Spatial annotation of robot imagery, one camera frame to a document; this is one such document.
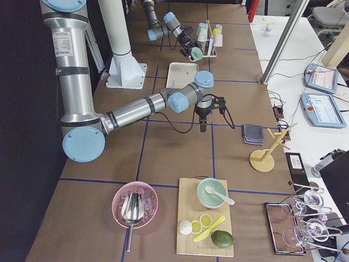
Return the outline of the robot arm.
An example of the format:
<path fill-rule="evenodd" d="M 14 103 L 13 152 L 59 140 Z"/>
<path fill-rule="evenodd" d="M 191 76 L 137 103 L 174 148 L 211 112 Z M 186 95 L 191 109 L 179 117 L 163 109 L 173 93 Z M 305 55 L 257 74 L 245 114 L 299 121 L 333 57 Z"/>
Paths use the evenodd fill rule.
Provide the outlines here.
<path fill-rule="evenodd" d="M 56 76 L 61 86 L 64 115 L 61 118 L 63 150 L 76 162 L 90 162 L 105 148 L 111 131 L 170 107 L 174 112 L 194 105 L 196 112 L 209 111 L 214 86 L 213 74 L 203 70 L 182 88 L 166 88 L 121 108 L 99 114 L 94 110 L 86 44 L 91 28 L 86 1 L 41 1 L 45 25 L 52 33 L 57 61 Z M 114 86 L 141 89 L 147 66 L 132 55 L 123 4 L 100 1 L 100 11 L 113 53 L 110 80 Z"/>
<path fill-rule="evenodd" d="M 190 61 L 195 62 L 203 58 L 203 53 L 198 46 L 197 40 L 192 40 L 190 34 L 194 31 L 192 27 L 184 28 L 173 12 L 168 12 L 163 17 L 164 24 L 162 25 L 155 11 L 157 1 L 144 0 L 141 1 L 142 7 L 148 22 L 149 30 L 147 31 L 150 41 L 163 38 L 171 33 L 176 37 L 177 42 L 181 45 L 180 52 Z"/>

